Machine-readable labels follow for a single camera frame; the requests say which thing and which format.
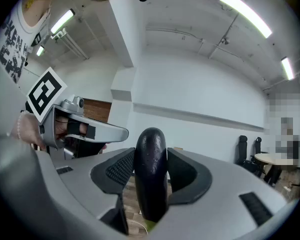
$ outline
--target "black office chair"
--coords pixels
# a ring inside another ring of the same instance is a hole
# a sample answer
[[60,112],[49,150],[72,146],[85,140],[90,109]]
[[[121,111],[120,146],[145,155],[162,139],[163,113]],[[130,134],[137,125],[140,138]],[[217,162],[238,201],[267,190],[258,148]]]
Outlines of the black office chair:
[[[262,139],[260,137],[257,137],[255,142],[254,142],[254,147],[255,147],[255,153],[256,154],[266,154],[268,152],[262,152],[261,151],[261,141]],[[267,163],[265,162],[261,162],[260,160],[255,158],[255,155],[251,155],[251,161],[258,165],[258,172],[257,172],[257,176],[260,178],[261,174],[266,174],[265,170],[264,170],[264,166],[267,165]]]
[[241,135],[239,137],[238,150],[239,158],[236,161],[236,164],[245,168],[251,173],[255,173],[258,170],[258,165],[254,164],[252,161],[247,160],[247,136]]

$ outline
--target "ceiling light fixture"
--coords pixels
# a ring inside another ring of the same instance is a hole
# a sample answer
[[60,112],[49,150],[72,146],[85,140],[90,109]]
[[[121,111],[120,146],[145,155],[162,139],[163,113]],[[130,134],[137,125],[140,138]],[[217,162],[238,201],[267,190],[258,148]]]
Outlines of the ceiling light fixture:
[[39,49],[36,52],[37,56],[40,56],[42,54],[42,52],[44,51],[45,48],[43,48],[42,46],[39,47]]
[[255,27],[264,35],[265,38],[268,38],[272,31],[268,27],[268,25],[263,21],[262,18],[252,10],[248,5],[246,5],[241,0],[220,0],[227,5],[231,6],[239,13],[241,13],[244,17],[246,17]]
[[55,34],[58,29],[62,27],[63,24],[65,24],[70,18],[72,18],[75,15],[75,11],[70,9],[68,10],[57,22],[54,24],[54,26],[51,28],[51,32]]
[[283,68],[285,70],[285,73],[286,73],[286,76],[288,77],[288,80],[291,80],[291,79],[294,79],[295,76],[294,76],[294,72],[292,70],[292,67],[290,65],[290,61],[287,57],[284,57],[282,60],[281,60],[281,63],[283,65]]

